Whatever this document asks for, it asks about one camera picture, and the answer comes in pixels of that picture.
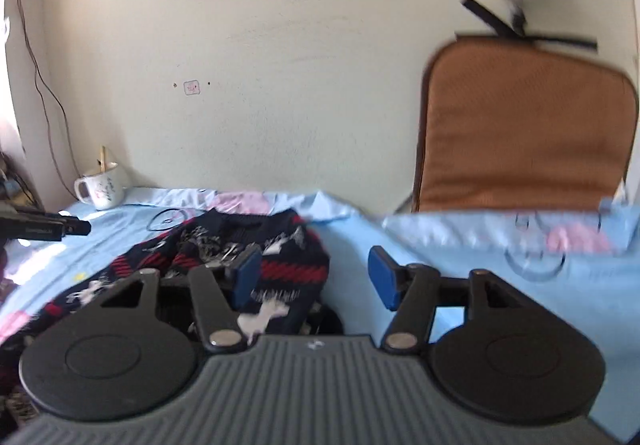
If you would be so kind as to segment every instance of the black device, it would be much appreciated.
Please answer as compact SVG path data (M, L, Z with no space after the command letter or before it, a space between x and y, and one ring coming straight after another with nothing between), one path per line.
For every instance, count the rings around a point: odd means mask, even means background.
M604 360L573 327L486 270L443 278L373 247L369 274L397 311L380 348L367 335L248 347L204 266L187 277L190 341L158 319L162 279L136 272L26 349L20 379L43 414L7 443L615 443L587 417ZM429 344L439 306L465 322Z
M89 235L91 223L74 216L12 206L0 212L0 239L61 241L65 235Z

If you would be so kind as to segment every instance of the bed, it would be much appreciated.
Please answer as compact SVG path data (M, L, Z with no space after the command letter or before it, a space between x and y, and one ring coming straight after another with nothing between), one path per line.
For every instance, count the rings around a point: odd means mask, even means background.
M516 219L514 225L525 222L521 213L496 216L475 212L471 214L476 216L474 222L455 212L370 219L322 192L218 194L208 189L134 188L129 189L125 203L103 212L81 203L70 206L71 215L91 221L93 229L88 237L32 242L28 247L17 241L8 245L5 274L18 288L0 308L3 341L50 299L102 269L132 245L208 208L237 213L293 208L309 222L331 256L322 302L340 316L347 334L369 334L379 342L393 318L369 282L366 263L373 245L384 247L398 263L427 263L451 277L466 277L474 268L491 269L596 343L606 359L607 377L591 416L622 441L638 430L640 393L632 388L640 381L637 208L580 218L583 224L605 227L608 246L578 251L574 245L572 251L539 257L535 250L538 239L530 237L523 247L518 239L522 231L508 229L512 218ZM555 216L538 216L536 223L575 221L574 214ZM523 274L522 267L530 275ZM99 287L95 285L88 295L98 293ZM431 340L462 320L462 309L438 309Z

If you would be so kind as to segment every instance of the red stripe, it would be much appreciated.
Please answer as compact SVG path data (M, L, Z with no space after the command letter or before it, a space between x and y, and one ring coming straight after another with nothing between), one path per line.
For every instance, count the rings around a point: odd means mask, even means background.
M140 262L138 268L143 268L144 266L148 265L156 265L157 263L160 263L162 259L164 259L164 255L162 255L161 253L152 253Z
M112 268L129 268L129 263L125 257L118 257L111 263Z
M263 261L261 266L263 279L287 282L324 282L327 278L326 266L305 266L291 263Z
M195 268L199 266L201 263L198 259L194 259L193 257L187 257L183 253L179 254L175 259L173 264L175 266L180 266L181 268Z
M166 255L158 255L158 258L155 261L156 266L166 266L171 263L171 260Z
M62 308L60 306L56 306L52 302L49 302L44 306L44 311L46 311L49 315L53 315L54 317L60 317L63 313Z

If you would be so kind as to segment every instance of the mug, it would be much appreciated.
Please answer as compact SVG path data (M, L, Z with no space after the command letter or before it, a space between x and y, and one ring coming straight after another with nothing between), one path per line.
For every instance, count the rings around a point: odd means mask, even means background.
M93 169L74 183L76 196L82 203L93 205L97 210L106 210L120 205L124 199L121 171L118 164L113 162L106 165L105 172L101 172L99 167ZM82 184L89 192L88 196L82 196L80 193Z

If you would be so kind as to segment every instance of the black tape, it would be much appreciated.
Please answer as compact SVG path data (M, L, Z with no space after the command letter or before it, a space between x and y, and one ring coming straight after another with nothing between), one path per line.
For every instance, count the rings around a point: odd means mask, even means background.
M584 48L594 51L598 50L598 41L596 39L562 35L528 35L524 33L524 25L527 21L522 11L519 12L520 15L518 16L518 20L516 21L516 25L521 31L516 31L506 22L501 20L495 13L493 13L488 8L485 8L476 0L462 0L462 6L468 9L482 22L487 24L489 28L495 31L495 34L498 35L498 37L503 39L517 40L528 43L549 42L553 44L566 44L568 46L575 46L577 48Z

